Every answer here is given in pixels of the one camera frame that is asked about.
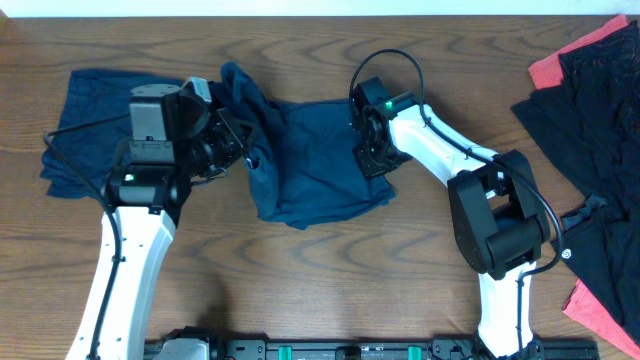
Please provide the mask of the navy blue shorts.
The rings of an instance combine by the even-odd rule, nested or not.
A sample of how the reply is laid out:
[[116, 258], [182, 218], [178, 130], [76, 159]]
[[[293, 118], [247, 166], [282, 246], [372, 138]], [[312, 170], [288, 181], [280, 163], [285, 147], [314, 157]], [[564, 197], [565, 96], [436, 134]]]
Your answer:
[[367, 180], [358, 167], [352, 150], [361, 136], [345, 99], [271, 100], [233, 62], [220, 75], [209, 85], [214, 99], [259, 128], [246, 163], [259, 219], [304, 230], [350, 220], [395, 197], [385, 178]]

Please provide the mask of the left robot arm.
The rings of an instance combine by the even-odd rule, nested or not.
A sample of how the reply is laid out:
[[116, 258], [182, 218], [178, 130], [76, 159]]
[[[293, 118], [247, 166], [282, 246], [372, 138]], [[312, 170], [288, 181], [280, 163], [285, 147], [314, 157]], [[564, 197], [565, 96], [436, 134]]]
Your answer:
[[140, 359], [158, 275], [181, 209], [248, 156], [255, 126], [215, 104], [209, 84], [152, 84], [131, 92], [128, 162], [101, 193], [101, 251], [70, 359]]

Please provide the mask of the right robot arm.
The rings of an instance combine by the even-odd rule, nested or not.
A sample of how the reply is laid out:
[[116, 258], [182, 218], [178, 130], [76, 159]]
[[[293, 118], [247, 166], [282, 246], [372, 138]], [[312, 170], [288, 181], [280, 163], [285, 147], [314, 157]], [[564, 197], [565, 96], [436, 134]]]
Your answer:
[[526, 157], [475, 144], [417, 95], [391, 96], [377, 77], [350, 89], [349, 105], [352, 126], [362, 134], [353, 153], [365, 177], [415, 159], [446, 187], [456, 245], [479, 278], [475, 355], [536, 358], [530, 277], [550, 228]]

